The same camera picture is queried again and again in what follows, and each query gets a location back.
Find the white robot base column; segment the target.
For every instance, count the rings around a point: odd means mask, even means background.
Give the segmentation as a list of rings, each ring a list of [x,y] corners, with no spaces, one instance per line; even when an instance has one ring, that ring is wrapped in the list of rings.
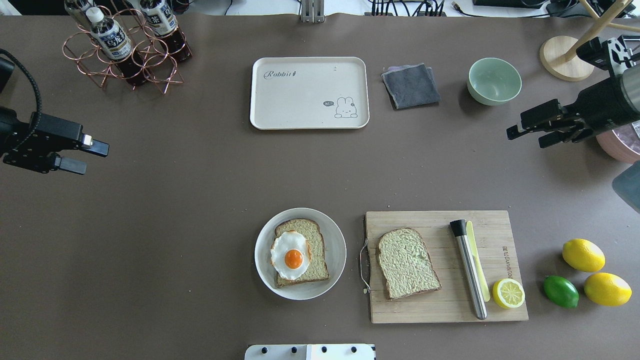
[[[245,360],[376,360],[374,344],[254,344],[247,347]]]

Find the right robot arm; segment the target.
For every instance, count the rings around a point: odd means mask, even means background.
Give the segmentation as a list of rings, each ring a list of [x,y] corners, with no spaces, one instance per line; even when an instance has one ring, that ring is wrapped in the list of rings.
[[[639,66],[579,92],[574,103],[561,105],[557,99],[537,105],[520,115],[520,125],[506,130],[512,141],[528,133],[545,132],[540,148],[561,142],[578,143],[639,121]]]

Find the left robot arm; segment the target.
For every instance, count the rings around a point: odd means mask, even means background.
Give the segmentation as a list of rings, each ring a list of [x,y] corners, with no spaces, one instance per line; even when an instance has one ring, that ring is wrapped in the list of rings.
[[[4,105],[1,107],[0,152],[3,163],[41,174],[62,170],[83,175],[87,171],[86,163],[64,157],[60,152],[76,150],[103,158],[108,156],[109,144],[84,133],[80,123],[42,111],[41,92],[35,79],[13,54],[3,48],[1,91],[8,91],[7,100],[13,96],[18,84],[12,79],[18,69],[30,83],[35,97],[35,110],[29,121],[20,121],[16,110]]]

